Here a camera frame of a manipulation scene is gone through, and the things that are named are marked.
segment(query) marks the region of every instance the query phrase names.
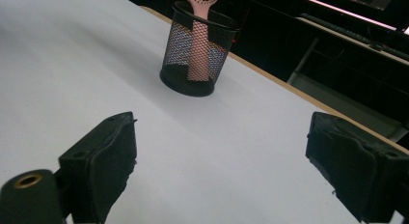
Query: pen holder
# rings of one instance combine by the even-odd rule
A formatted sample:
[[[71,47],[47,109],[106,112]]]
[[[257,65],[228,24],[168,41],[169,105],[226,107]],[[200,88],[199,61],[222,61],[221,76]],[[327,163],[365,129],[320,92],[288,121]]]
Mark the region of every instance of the pen holder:
[[[193,15],[189,3],[176,2],[160,78],[174,91],[209,96],[239,28],[231,18],[210,10],[208,20]]]

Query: light strip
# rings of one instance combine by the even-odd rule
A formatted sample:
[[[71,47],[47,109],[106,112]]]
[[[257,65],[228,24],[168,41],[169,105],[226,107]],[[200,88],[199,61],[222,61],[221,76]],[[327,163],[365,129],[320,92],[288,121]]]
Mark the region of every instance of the light strip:
[[[343,14],[349,14],[349,15],[351,15],[351,16],[360,18],[360,19],[362,19],[362,20],[364,20],[364,21],[367,21],[367,22],[370,22],[370,23],[373,23],[373,24],[382,26],[382,27],[384,27],[384,28],[391,29],[391,30],[394,30],[394,31],[396,30],[395,27],[389,26],[389,25],[387,25],[387,24],[378,22],[378,21],[373,20],[373,19],[366,18],[366,17],[361,16],[361,15],[358,15],[358,14],[354,14],[354,13],[349,12],[349,11],[342,10],[342,9],[340,9],[340,8],[334,7],[334,6],[329,5],[329,4],[325,4],[325,3],[322,3],[322,2],[317,1],[317,0],[309,0],[309,1],[311,1],[311,2],[313,2],[313,3],[316,3],[316,4],[318,4],[318,5],[322,5],[322,6],[324,6],[324,7],[327,7],[327,8],[329,8],[329,9],[332,9],[332,10],[335,10],[335,11],[338,11],[338,12],[341,12],[341,13],[343,13]]]

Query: table surface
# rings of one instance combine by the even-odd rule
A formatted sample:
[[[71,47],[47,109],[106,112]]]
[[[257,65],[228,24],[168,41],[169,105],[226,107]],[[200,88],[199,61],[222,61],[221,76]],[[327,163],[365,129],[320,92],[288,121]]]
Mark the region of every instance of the table surface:
[[[169,30],[127,0],[0,0],[0,184],[132,111],[138,164],[107,223],[357,223],[305,158],[321,108],[232,57],[211,96],[172,91]]]

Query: pink object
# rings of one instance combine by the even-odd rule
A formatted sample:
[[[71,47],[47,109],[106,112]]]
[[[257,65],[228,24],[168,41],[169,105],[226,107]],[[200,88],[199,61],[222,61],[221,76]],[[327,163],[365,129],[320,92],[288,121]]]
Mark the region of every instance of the pink object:
[[[207,20],[210,6],[217,0],[187,0],[192,5],[193,14]],[[207,25],[193,21],[192,46],[189,57],[187,79],[192,81],[208,81],[208,36]]]

